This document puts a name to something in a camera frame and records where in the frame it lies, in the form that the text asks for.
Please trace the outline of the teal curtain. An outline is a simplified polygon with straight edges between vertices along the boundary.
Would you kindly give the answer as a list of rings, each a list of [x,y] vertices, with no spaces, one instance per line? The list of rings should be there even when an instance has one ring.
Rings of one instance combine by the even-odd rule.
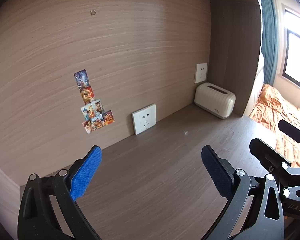
[[[264,83],[274,85],[279,54],[279,26],[274,0],[260,0],[262,9],[262,44]]]

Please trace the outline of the wall screw hook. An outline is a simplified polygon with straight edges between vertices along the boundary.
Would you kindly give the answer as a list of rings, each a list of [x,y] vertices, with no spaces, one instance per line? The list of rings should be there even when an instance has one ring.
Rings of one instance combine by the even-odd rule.
[[[91,14],[91,16],[96,15],[96,11],[95,10],[91,10],[90,14]]]

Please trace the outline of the cream padded headboard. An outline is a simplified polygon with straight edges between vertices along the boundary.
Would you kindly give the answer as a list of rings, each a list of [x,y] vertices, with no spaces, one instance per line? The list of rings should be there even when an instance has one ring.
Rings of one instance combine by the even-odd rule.
[[[253,88],[251,90],[251,94],[250,94],[246,109],[244,111],[245,116],[249,116],[251,114],[251,112],[253,111],[253,109],[257,103],[259,94],[262,90],[263,82],[264,82],[264,56],[262,53],[260,53]]]

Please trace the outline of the white wall socket right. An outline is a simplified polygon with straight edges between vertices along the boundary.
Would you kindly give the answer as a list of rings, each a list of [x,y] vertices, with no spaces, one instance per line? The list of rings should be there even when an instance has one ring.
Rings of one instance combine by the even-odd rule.
[[[194,83],[201,83],[206,80],[207,76],[207,63],[196,64],[196,70],[194,75]]]

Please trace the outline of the white wall socket centre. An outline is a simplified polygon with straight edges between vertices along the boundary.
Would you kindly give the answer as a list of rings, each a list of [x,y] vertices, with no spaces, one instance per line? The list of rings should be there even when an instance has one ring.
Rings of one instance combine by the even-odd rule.
[[[132,113],[134,132],[136,135],[153,127],[156,122],[156,104],[151,104]]]

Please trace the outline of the window with dark frame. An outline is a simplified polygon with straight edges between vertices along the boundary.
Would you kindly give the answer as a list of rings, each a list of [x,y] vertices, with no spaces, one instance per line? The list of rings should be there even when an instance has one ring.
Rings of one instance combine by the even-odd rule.
[[[286,9],[286,53],[282,76],[300,87],[300,14]]]

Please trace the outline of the white wall socket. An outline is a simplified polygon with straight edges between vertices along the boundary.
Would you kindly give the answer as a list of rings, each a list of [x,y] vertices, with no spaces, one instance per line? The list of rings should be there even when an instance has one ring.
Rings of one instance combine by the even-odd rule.
[[[207,76],[207,63],[196,64],[196,70],[194,75],[194,83],[201,83],[206,80]]]
[[[136,135],[153,127],[156,122],[156,104],[151,104],[132,113],[134,132]]]

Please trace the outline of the cream tissue box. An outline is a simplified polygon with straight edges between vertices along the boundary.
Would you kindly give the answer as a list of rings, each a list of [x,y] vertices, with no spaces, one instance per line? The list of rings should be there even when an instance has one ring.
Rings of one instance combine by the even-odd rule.
[[[220,119],[230,116],[235,101],[236,96],[233,92],[208,82],[198,86],[194,96],[195,105]]]

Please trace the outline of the cartoon stickers on wall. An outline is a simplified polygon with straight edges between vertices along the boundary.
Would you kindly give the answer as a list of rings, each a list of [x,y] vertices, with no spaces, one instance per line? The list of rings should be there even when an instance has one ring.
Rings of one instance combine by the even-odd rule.
[[[87,71],[84,69],[74,73],[74,78],[84,102],[84,106],[81,107],[81,113],[84,116],[82,125],[85,131],[90,134],[93,131],[114,123],[115,119],[112,111],[106,111],[102,100],[95,97]]]

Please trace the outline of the orange bed blanket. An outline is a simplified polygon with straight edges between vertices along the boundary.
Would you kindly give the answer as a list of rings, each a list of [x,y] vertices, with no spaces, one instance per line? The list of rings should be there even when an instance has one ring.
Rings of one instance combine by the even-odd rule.
[[[275,150],[284,156],[292,167],[300,167],[300,144],[279,130],[280,120],[300,129],[300,109],[283,98],[271,85],[263,85],[256,106],[249,117],[275,133]]]

